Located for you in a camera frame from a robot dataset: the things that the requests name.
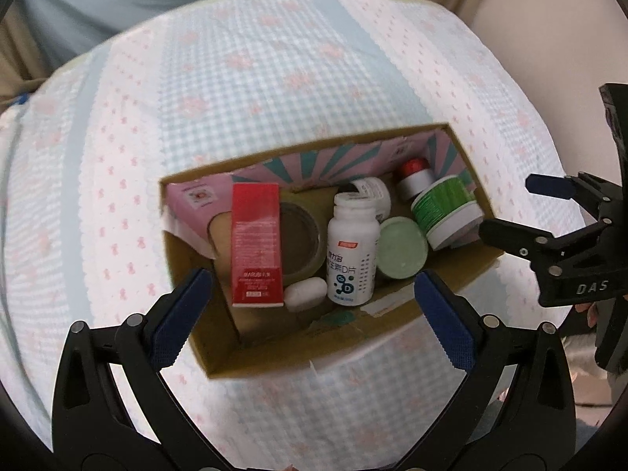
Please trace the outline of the yellow tape roll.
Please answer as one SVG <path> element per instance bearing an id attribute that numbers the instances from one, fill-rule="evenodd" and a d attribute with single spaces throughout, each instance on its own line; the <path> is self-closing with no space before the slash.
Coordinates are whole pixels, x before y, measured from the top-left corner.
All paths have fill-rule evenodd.
<path id="1" fill-rule="evenodd" d="M 320 202 L 306 192 L 280 192 L 280 240 L 283 286 L 315 276 L 323 267 L 328 218 Z"/>

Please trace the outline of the green labelled white jar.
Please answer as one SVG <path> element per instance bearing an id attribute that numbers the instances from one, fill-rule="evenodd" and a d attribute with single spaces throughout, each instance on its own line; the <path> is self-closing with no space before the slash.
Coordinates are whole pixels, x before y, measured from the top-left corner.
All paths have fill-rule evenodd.
<path id="1" fill-rule="evenodd" d="M 457 175 L 439 179 L 417 196 L 411 212 L 434 251 L 449 247 L 484 219 L 475 196 Z"/>

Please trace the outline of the red lidded small jar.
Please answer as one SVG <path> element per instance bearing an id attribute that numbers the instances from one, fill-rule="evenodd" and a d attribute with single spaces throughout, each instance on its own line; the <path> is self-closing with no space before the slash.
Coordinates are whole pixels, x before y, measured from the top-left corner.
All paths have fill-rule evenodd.
<path id="1" fill-rule="evenodd" d="M 434 182 L 434 173 L 423 157 L 408 159 L 396 169 L 396 189 L 402 201 L 410 201 L 428 189 Z"/>

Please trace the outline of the open cardboard box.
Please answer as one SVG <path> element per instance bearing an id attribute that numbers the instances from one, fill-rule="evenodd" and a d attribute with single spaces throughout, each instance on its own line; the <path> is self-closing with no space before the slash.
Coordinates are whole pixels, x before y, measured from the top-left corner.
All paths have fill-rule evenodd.
<path id="1" fill-rule="evenodd" d="M 330 301 L 302 312 L 232 303 L 235 185 L 277 186 L 282 283 L 290 286 L 325 270 L 327 226 L 338 189 L 354 177 L 390 182 L 396 169 L 414 157 L 462 175 L 482 212 L 491 212 L 471 162 L 446 124 L 327 137 L 163 177 L 164 210 L 182 223 L 181 231 L 165 237 L 170 275 L 179 282 L 205 268 L 213 276 L 211 299 L 192 331 L 193 352 L 207 376 L 245 378 L 293 369 L 353 349 L 419 316 L 413 299 L 377 317 Z"/>

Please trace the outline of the white vitamin pill bottle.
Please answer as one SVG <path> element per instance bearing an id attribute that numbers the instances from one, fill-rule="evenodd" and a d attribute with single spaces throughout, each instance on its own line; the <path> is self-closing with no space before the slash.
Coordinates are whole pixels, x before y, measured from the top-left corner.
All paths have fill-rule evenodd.
<path id="1" fill-rule="evenodd" d="M 359 192 L 334 196 L 327 242 L 327 295 L 333 303 L 358 307 L 371 299 L 379 237 L 374 199 Z"/>

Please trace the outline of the red rectangular carton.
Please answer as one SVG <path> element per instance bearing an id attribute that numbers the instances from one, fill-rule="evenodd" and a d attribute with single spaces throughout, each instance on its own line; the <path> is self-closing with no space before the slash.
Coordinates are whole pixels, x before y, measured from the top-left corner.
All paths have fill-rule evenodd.
<path id="1" fill-rule="evenodd" d="M 235 184 L 231 219 L 232 306 L 282 306 L 279 186 Z"/>

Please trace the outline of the white jar with dark lid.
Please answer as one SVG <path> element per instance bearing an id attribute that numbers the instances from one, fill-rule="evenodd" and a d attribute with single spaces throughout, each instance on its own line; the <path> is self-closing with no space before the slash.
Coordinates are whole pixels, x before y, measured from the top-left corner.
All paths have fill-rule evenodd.
<path id="1" fill-rule="evenodd" d="M 392 210 L 392 197 L 386 184 L 378 177 L 362 177 L 349 183 L 359 194 L 371 198 L 376 204 L 376 218 L 383 222 L 390 217 Z"/>

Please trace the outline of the pale green round tin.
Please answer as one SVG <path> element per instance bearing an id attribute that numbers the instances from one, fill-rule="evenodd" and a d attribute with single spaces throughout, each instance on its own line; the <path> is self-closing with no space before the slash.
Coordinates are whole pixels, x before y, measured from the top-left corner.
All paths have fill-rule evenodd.
<path id="1" fill-rule="evenodd" d="M 429 245 L 418 224 L 407 217 L 390 217 L 380 225 L 378 273 L 388 279 L 410 279 L 423 269 Z"/>

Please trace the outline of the small white rounded case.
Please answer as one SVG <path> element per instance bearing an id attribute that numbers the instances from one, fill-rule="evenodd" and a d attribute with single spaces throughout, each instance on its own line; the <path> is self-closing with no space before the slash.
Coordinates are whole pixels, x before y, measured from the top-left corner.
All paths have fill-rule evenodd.
<path id="1" fill-rule="evenodd" d="M 289 312 L 305 312 L 327 299 L 327 282 L 318 276 L 293 283 L 284 291 L 284 305 Z"/>

